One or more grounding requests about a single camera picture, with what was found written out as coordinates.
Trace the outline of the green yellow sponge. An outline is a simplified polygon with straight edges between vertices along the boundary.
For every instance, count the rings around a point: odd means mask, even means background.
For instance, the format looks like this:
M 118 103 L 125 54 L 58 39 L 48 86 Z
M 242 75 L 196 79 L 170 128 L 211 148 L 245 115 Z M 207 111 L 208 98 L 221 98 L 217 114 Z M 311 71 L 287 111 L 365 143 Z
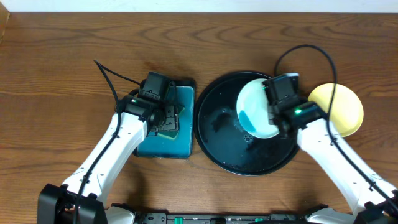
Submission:
M 175 111 L 178 113 L 178 117 L 183 114 L 185 108 L 181 105 L 177 105 Z M 178 130 L 173 130 L 173 131 L 165 131 L 165 132 L 159 132 L 158 135 L 162 138 L 166 138 L 169 140 L 174 141 L 177 136 L 178 136 Z

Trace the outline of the mint plate with blue stain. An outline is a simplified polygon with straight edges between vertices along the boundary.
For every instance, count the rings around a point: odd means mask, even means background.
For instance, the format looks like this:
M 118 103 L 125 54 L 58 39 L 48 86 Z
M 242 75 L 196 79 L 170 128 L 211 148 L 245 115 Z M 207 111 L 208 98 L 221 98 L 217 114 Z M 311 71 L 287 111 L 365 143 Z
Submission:
M 251 80 L 243 86 L 236 102 L 236 112 L 240 125 L 250 135 L 269 139 L 279 134 L 274 124 L 269 124 L 269 102 L 263 82 L 265 78 Z

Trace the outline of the yellow plate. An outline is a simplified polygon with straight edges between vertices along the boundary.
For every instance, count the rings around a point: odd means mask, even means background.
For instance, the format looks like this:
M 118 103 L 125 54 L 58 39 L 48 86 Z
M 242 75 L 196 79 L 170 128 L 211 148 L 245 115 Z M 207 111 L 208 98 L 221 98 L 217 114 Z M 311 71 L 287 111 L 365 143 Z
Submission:
M 324 112 L 330 107 L 334 84 L 327 83 L 316 87 L 308 100 L 314 101 Z M 359 97 L 348 87 L 337 84 L 330 120 L 341 136 L 347 137 L 355 133 L 363 123 L 364 109 Z

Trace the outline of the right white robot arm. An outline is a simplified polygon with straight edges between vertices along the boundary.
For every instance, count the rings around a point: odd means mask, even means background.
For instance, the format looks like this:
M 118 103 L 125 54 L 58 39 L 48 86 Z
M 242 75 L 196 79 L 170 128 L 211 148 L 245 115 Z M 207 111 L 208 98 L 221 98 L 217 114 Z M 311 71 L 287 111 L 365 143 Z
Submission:
M 397 188 L 359 157 L 316 103 L 273 103 L 267 109 L 280 133 L 295 138 L 344 196 L 349 222 L 397 223 Z

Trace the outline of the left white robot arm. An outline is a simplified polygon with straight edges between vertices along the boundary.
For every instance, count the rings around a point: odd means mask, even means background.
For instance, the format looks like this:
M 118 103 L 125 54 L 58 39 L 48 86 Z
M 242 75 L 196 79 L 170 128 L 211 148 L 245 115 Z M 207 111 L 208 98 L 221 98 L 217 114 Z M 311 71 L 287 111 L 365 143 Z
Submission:
M 184 107 L 169 100 L 127 95 L 101 140 L 61 186 L 47 184 L 39 194 L 37 223 L 134 223 L 124 204 L 104 207 L 109 192 L 130 155 L 150 134 L 179 130 Z

